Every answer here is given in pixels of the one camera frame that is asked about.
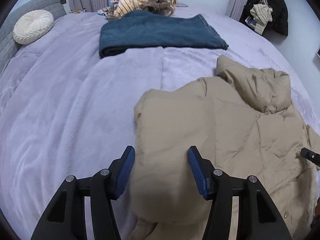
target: gray quilted headboard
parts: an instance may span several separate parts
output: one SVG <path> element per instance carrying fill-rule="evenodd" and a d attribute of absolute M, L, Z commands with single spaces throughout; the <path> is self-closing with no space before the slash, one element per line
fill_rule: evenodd
<path fill-rule="evenodd" d="M 40 9 L 51 12 L 54 20 L 66 15 L 60 0 L 31 0 L 11 12 L 0 28 L 0 73 L 21 47 L 13 40 L 14 25 L 27 12 Z"/>

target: bed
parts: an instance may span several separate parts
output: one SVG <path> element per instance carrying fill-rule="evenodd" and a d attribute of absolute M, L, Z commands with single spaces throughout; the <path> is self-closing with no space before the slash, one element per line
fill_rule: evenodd
<path fill-rule="evenodd" d="M 54 26 L 18 47 L 10 39 L 12 25 L 34 9 L 51 11 Z M 156 47 L 100 59 L 106 20 L 96 13 L 66 14 L 59 0 L 33 0 L 9 15 L 0 29 L 0 208 L 21 240 L 31 238 L 67 175 L 90 177 L 135 145 L 133 108 L 146 90 L 173 91 L 212 76 L 222 54 L 247 67 L 287 72 L 295 106 L 320 134 L 308 93 L 276 48 L 229 17 L 192 7 L 177 8 L 174 16 L 199 13 L 229 44 L 227 51 Z M 136 222 L 129 204 L 128 191 L 113 202 L 122 239 Z M 85 210 L 93 239 L 90 205 Z"/>

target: metal screw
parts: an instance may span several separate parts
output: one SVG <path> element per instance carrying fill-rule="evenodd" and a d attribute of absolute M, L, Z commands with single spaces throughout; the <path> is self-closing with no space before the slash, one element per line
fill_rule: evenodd
<path fill-rule="evenodd" d="M 109 174 L 109 170 L 108 169 L 103 169 L 103 170 L 100 171 L 100 174 L 102 176 L 107 176 Z"/>
<path fill-rule="evenodd" d="M 222 170 L 216 169 L 213 171 L 213 174 L 216 176 L 221 176 L 222 175 Z"/>
<path fill-rule="evenodd" d="M 75 179 L 74 176 L 69 175 L 69 176 L 66 177 L 66 182 L 71 182 L 71 181 L 73 181 L 74 179 Z"/>
<path fill-rule="evenodd" d="M 251 182 L 253 182 L 253 183 L 255 183 L 255 182 L 258 181 L 258 179 L 257 179 L 256 176 L 250 176 L 250 177 L 249 177 L 249 180 L 250 180 Z"/>

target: white pleated cushion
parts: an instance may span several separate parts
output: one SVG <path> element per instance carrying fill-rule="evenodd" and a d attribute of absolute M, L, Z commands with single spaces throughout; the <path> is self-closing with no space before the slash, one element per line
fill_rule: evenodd
<path fill-rule="evenodd" d="M 13 39 L 19 44 L 30 44 L 45 35 L 53 26 L 53 15 L 46 10 L 35 10 L 23 15 L 13 28 Z"/>

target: hanging black coat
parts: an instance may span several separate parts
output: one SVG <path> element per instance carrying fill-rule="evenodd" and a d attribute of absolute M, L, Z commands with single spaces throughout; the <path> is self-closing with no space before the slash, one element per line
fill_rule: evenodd
<path fill-rule="evenodd" d="M 288 9 L 284 0 L 267 0 L 268 5 L 272 7 L 272 22 L 268 22 L 265 29 L 274 30 L 277 33 L 288 36 Z M 244 6 L 240 22 L 244 23 L 244 20 L 251 16 L 250 10 L 254 4 L 258 4 L 260 0 L 248 0 Z"/>

